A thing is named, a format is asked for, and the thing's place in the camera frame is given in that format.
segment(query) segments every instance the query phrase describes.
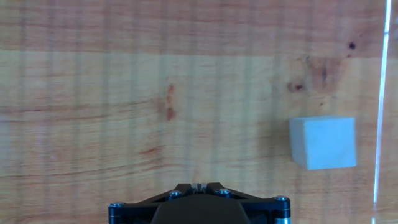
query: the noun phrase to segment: wooden table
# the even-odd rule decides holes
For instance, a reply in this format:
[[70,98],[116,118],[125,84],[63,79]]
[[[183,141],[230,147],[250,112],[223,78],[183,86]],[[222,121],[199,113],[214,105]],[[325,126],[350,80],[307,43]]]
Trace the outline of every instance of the wooden table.
[[[373,208],[385,1],[0,3],[0,223],[107,223],[184,182],[287,195],[292,223],[398,218],[393,38]],[[293,162],[287,120],[324,114],[356,118],[357,167]]]

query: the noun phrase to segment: screw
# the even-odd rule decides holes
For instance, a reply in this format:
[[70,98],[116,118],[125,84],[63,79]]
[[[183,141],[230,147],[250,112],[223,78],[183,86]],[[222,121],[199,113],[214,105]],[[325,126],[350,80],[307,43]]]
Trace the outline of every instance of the screw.
[[216,193],[221,194],[221,195],[226,195],[226,194],[231,193],[231,191],[228,189],[218,189],[218,190],[216,190]]
[[280,202],[284,202],[284,201],[286,201],[289,198],[286,197],[286,196],[283,196],[283,195],[278,195],[278,196],[275,196],[274,199],[277,200],[277,201],[280,201]]
[[124,202],[115,202],[109,205],[109,207],[113,207],[113,208],[121,208],[125,205],[126,203]]
[[177,197],[177,196],[179,196],[180,194],[181,194],[181,191],[179,191],[179,190],[172,190],[172,191],[170,191],[170,193],[169,193],[170,197]]

